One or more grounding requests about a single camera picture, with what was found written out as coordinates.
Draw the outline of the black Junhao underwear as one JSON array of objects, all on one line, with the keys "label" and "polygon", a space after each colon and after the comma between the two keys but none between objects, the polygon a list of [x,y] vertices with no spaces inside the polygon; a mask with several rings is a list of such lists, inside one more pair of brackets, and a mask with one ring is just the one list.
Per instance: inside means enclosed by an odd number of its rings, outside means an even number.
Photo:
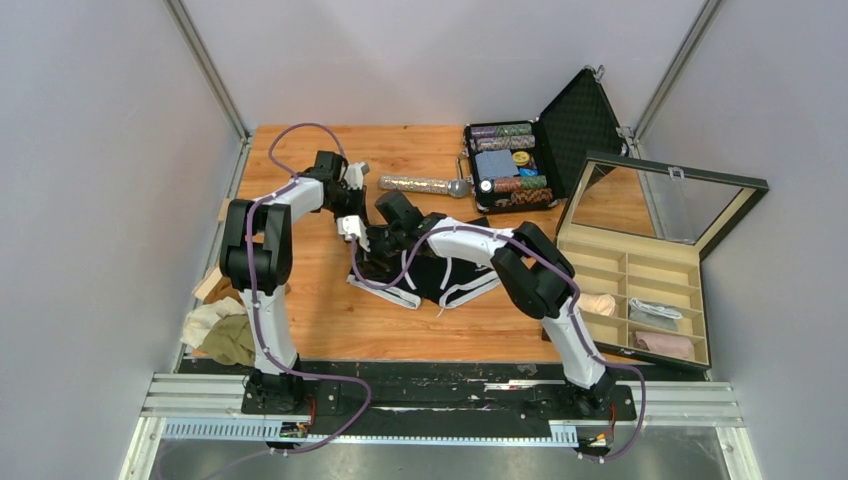
[{"label": "black Junhao underwear", "polygon": [[491,268],[436,256],[422,244],[404,250],[385,263],[368,259],[368,251],[353,249],[347,282],[393,304],[416,310],[425,300],[441,309],[457,308],[495,289],[500,281]]}]

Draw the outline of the cream boxer underwear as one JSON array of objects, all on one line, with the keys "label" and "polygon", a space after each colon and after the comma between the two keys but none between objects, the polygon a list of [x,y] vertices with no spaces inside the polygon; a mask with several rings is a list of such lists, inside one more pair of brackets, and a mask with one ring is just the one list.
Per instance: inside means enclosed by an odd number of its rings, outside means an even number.
[{"label": "cream boxer underwear", "polygon": [[577,306],[584,312],[613,316],[616,312],[616,299],[611,294],[582,293]]}]

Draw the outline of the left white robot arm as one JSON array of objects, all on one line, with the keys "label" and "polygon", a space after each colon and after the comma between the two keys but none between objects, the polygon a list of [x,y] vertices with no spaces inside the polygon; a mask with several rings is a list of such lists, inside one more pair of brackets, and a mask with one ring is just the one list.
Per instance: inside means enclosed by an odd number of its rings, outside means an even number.
[{"label": "left white robot arm", "polygon": [[294,224],[304,215],[327,210],[336,219],[365,212],[365,162],[319,151],[315,163],[281,188],[227,207],[218,266],[240,295],[256,347],[248,392],[283,413],[306,400],[304,375],[291,336],[285,287],[293,268]]}]

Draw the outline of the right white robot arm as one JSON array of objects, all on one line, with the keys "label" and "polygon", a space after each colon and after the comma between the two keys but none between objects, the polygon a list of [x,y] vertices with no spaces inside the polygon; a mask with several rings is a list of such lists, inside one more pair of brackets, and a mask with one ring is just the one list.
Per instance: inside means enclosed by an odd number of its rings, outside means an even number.
[{"label": "right white robot arm", "polygon": [[419,254],[460,260],[492,270],[511,303],[538,320],[559,353],[566,380],[574,385],[571,403],[584,417],[596,417],[611,403],[615,381],[610,363],[600,354],[578,309],[580,287],[572,264],[532,222],[512,229],[461,222],[442,213],[422,215],[400,192],[378,201],[385,224],[358,226],[347,234],[353,270],[405,253],[406,263],[390,281],[365,279],[387,289],[402,281]]}]

